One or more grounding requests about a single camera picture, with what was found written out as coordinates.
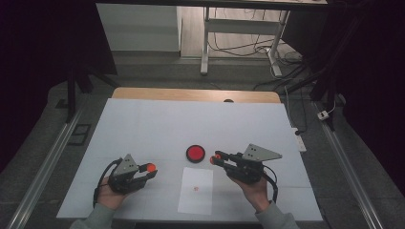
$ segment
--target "white tabletop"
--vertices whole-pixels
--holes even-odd
[[[243,152],[249,143],[283,155],[267,161],[278,177],[277,205],[296,220],[322,220],[283,104],[109,99],[58,218],[86,218],[93,191],[106,166],[131,154],[137,164],[154,163],[157,176],[125,199],[117,219],[137,221],[252,222],[254,209],[242,190],[211,165],[216,150]],[[204,147],[205,159],[186,159],[186,149]],[[211,212],[179,212],[184,168],[212,171]],[[271,185],[268,196],[272,197]]]

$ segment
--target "table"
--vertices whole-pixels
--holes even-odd
[[[225,99],[234,103],[224,103]],[[57,217],[87,217],[104,168],[131,153],[138,164],[156,164],[158,174],[126,199],[115,214],[117,219],[257,222],[240,188],[208,160],[215,150],[236,154],[249,143],[283,155],[264,162],[278,175],[277,204],[282,211],[291,212],[297,220],[322,220],[285,107],[276,93],[134,88],[116,89],[107,102]],[[206,151],[198,164],[185,158],[185,150],[194,144]],[[185,171],[200,170],[213,174],[212,199],[201,203],[208,210],[198,214],[194,209],[178,210],[181,178]]]

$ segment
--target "wooden edge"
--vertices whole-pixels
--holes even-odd
[[[274,92],[217,91],[190,89],[157,89],[157,88],[117,88],[112,98],[153,99],[178,101],[224,102],[231,99],[242,103],[281,103]]]

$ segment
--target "red button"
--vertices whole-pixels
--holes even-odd
[[[186,151],[187,159],[193,163],[198,163],[205,157],[205,149],[200,145],[192,145]]]

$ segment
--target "gray sleeve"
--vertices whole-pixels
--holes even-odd
[[[265,211],[255,214],[255,216],[263,225],[264,229],[299,228],[295,223],[294,216],[291,213],[283,214],[274,202],[272,202]]]
[[[86,219],[78,219],[71,229],[110,229],[116,211],[96,203],[95,209]]]

